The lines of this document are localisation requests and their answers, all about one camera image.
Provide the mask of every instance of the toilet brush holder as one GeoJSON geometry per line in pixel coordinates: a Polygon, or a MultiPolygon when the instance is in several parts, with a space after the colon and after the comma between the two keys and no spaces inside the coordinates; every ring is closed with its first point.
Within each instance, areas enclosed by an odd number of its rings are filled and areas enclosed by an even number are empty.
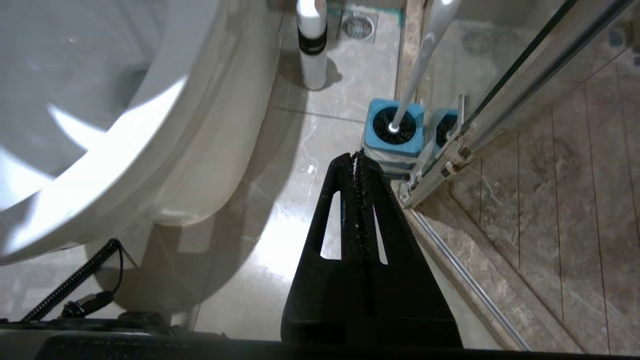
{"type": "Polygon", "coordinates": [[[424,110],[419,104],[409,104],[398,134],[387,130],[398,106],[398,101],[373,99],[362,139],[367,157],[377,161],[390,177],[408,175],[424,146],[424,110]]]}

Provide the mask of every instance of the toilet brush handle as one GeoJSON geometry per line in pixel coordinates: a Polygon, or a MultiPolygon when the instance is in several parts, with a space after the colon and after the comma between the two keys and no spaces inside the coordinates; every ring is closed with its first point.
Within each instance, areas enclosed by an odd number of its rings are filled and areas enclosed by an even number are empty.
{"type": "Polygon", "coordinates": [[[460,6],[461,1],[462,0],[434,1],[431,13],[429,14],[426,35],[422,40],[422,46],[420,47],[420,52],[415,60],[411,77],[404,88],[402,98],[400,99],[400,105],[398,106],[394,120],[389,124],[388,130],[390,133],[395,134],[400,130],[400,121],[404,117],[404,113],[406,112],[416,89],[418,89],[418,84],[420,83],[420,79],[422,79],[424,71],[427,69],[431,55],[433,55],[433,51],[436,49],[440,39],[443,37],[445,31],[447,31],[447,28],[449,28],[449,25],[453,21],[453,17],[456,15],[456,11],[460,6]]]}

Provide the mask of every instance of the metal frame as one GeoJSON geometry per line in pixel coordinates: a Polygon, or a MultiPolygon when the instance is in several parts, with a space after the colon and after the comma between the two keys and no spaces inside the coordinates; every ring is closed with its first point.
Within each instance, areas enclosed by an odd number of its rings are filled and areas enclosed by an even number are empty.
{"type": "Polygon", "coordinates": [[[401,184],[403,205],[413,208],[442,183],[467,166],[474,154],[498,134],[511,114],[633,0],[578,1],[554,28],[554,41],[516,79],[509,91],[492,100],[466,127],[458,131],[438,155],[431,170],[411,186],[401,184]]]}

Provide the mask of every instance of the toilet bowl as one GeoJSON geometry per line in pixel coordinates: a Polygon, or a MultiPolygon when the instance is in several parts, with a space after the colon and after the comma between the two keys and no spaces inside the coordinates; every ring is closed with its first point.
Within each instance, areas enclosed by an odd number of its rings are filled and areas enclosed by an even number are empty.
{"type": "Polygon", "coordinates": [[[16,34],[0,39],[14,54],[0,55],[0,264],[141,217],[186,225],[219,210],[266,112],[281,9],[267,0],[22,3],[0,15],[0,31],[16,34]]]}

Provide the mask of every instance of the white bottle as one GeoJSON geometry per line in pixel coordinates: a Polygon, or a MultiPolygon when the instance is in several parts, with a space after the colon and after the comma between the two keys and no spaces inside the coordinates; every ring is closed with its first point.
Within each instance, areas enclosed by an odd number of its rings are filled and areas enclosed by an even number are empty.
{"type": "Polygon", "coordinates": [[[302,81],[317,90],[326,84],[326,1],[298,0],[296,11],[302,81]]]}

